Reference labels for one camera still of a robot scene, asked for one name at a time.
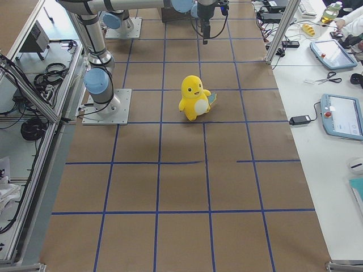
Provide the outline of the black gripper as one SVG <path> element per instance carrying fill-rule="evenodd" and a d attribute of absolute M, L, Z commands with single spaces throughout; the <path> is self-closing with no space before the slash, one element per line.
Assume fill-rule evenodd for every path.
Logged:
<path fill-rule="evenodd" d="M 208 41 L 206 39 L 210 39 L 210 19 L 209 18 L 200 18 L 201 23 L 201 33 L 202 33 L 202 44 L 206 45 Z"/>

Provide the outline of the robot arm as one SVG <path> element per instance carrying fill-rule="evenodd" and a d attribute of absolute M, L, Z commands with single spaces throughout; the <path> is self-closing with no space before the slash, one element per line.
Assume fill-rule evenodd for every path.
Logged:
<path fill-rule="evenodd" d="M 116 13 L 130 9 L 173 8 L 180 13 L 195 9 L 200 20 L 201 31 L 198 34 L 206 45 L 213 39 L 210 35 L 210 20 L 215 8 L 221 9 L 226 18 L 229 14 L 229 1 L 58 1 L 67 11 L 72 24 L 88 50 L 88 60 L 93 66 L 106 67 L 114 63 L 112 54 L 107 50 L 102 29 L 99 24 L 99 13 Z"/>
<path fill-rule="evenodd" d="M 117 32 L 129 32 L 133 30 L 134 24 L 130 18 L 129 10 L 117 10 L 105 12 L 102 16 L 103 23 Z"/>

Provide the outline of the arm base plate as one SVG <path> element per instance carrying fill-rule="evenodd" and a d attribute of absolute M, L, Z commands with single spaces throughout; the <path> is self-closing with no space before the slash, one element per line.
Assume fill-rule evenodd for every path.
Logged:
<path fill-rule="evenodd" d="M 104 23 L 107 26 L 105 38 L 109 40 L 137 39 L 141 34 L 142 18 L 127 18 L 106 16 Z"/>
<path fill-rule="evenodd" d="M 86 107 L 83 114 L 83 125 L 126 125 L 128 123 L 129 108 L 132 97 L 132 90 L 115 89 L 114 97 L 106 106 L 95 104 L 91 95 L 88 96 L 88 103 L 92 106 Z"/>

